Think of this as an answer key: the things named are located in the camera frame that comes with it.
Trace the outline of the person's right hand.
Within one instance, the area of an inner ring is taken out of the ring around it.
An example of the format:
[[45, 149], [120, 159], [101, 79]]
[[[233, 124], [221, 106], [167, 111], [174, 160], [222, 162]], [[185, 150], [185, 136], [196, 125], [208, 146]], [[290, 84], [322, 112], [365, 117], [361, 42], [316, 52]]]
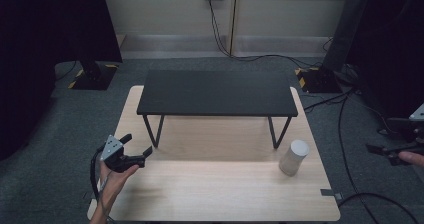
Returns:
[[401, 151], [398, 156], [401, 160], [409, 164], [424, 168], [424, 155], [409, 151]]

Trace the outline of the person's left hand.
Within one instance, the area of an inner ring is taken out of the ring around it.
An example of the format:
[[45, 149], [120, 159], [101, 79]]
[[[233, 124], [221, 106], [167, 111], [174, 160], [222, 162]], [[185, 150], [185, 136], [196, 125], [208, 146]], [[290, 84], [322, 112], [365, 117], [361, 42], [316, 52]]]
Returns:
[[103, 207], [112, 207], [126, 181], [130, 176], [136, 173], [138, 169], [138, 165], [133, 165], [126, 171], [118, 173], [109, 169], [103, 161], [100, 162], [100, 203]]

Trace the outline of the grey tape strip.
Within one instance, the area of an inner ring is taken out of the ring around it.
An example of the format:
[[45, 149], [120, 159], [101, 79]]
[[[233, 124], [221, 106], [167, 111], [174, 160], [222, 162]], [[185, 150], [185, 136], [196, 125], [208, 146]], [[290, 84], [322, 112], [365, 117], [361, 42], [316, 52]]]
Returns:
[[332, 196], [336, 201], [341, 201], [344, 199], [342, 193], [336, 193], [332, 189], [320, 189], [322, 196]]

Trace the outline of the black hazard-striped stand base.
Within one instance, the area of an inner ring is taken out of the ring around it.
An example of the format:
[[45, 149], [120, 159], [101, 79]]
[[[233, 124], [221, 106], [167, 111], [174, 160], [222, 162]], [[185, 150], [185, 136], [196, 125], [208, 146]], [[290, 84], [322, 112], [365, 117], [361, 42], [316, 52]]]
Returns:
[[117, 64], [98, 64], [95, 61], [82, 62], [82, 69], [69, 84], [74, 90], [107, 90], [116, 71]]
[[342, 90], [331, 70], [324, 67], [295, 70], [301, 89], [307, 93], [341, 93]]

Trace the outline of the grey padded stand post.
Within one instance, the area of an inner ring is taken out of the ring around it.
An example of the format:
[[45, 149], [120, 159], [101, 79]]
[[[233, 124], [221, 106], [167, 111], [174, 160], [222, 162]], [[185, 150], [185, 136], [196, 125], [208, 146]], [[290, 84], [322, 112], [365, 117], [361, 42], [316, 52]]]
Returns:
[[367, 0], [345, 0], [333, 41], [323, 61], [326, 70], [339, 72], [349, 54]]

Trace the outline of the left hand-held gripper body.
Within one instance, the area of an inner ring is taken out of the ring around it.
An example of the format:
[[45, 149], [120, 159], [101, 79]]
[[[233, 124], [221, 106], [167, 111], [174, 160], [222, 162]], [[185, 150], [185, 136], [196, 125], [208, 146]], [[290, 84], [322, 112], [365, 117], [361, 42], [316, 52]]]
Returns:
[[124, 145], [116, 137], [109, 135], [106, 139], [100, 160], [112, 171], [122, 173], [133, 165], [145, 167], [146, 158], [143, 155], [128, 156], [124, 154]]

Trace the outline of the black riser shelf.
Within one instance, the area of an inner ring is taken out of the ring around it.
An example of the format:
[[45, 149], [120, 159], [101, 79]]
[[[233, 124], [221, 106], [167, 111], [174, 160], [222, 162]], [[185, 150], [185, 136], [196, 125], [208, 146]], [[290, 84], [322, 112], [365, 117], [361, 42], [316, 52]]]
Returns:
[[277, 149], [284, 135], [275, 133], [273, 119], [290, 122], [298, 110], [282, 72], [151, 70], [137, 114], [155, 147], [161, 133], [152, 131], [151, 115], [265, 117]]

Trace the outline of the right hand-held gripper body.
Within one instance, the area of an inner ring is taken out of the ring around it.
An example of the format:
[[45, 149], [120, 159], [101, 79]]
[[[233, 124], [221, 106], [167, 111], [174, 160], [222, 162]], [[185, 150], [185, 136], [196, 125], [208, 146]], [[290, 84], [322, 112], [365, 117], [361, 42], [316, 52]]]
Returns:
[[407, 118], [388, 118], [393, 133], [400, 134], [407, 142], [424, 139], [424, 103]]

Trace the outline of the black curtain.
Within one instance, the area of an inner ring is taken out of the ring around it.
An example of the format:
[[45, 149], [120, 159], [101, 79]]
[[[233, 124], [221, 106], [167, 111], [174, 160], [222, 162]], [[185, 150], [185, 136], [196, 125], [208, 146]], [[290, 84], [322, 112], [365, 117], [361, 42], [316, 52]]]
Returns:
[[0, 161], [27, 143], [68, 61], [122, 61], [106, 0], [0, 0]]
[[348, 54], [387, 118], [424, 103], [424, 0], [367, 0]]

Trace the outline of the white cylindrical cup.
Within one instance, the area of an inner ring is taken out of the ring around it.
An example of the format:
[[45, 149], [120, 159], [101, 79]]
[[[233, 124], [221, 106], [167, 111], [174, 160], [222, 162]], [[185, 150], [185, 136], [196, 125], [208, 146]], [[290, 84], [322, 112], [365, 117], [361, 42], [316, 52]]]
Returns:
[[305, 141], [298, 139], [293, 140], [286, 153], [280, 159], [280, 170], [288, 176], [296, 175], [300, 165], [309, 152], [309, 145]]

